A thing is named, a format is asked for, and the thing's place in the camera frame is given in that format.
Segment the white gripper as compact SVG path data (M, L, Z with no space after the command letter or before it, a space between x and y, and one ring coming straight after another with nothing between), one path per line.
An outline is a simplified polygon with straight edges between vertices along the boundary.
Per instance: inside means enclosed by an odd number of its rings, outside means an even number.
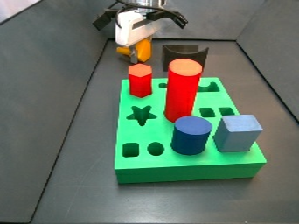
M163 27L161 20L151 21L138 10L121 12L117 16L117 43L130 47L130 60L138 63L138 50L133 46L153 36Z

